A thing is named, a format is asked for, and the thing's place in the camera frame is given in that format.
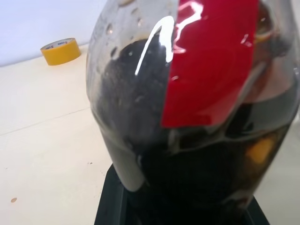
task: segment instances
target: red label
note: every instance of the red label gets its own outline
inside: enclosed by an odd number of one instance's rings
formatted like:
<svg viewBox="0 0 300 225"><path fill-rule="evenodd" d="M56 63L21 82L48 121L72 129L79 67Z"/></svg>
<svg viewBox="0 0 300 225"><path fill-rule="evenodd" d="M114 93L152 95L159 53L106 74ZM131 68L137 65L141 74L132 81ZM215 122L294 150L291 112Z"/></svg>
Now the red label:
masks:
<svg viewBox="0 0 300 225"><path fill-rule="evenodd" d="M216 125L252 64L258 0L180 0L164 127Z"/></svg>

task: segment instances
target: yellow tape roll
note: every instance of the yellow tape roll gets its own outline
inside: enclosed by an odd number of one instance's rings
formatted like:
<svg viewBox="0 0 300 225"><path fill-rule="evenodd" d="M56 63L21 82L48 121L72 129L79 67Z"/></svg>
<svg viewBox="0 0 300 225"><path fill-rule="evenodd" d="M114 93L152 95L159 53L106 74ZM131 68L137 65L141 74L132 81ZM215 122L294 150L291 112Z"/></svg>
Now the yellow tape roll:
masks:
<svg viewBox="0 0 300 225"><path fill-rule="evenodd" d="M55 41L41 48L49 66L70 62L78 58L81 53L75 38Z"/></svg>

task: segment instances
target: black stand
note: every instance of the black stand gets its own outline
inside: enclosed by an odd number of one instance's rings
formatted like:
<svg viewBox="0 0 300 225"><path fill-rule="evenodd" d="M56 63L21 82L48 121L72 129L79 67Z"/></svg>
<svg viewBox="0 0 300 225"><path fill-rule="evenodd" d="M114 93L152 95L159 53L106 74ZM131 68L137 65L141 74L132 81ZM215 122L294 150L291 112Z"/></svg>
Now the black stand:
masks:
<svg viewBox="0 0 300 225"><path fill-rule="evenodd" d="M126 191L111 166L105 178L95 225L136 224L136 217L127 202ZM270 225L255 198L250 203L241 225Z"/></svg>

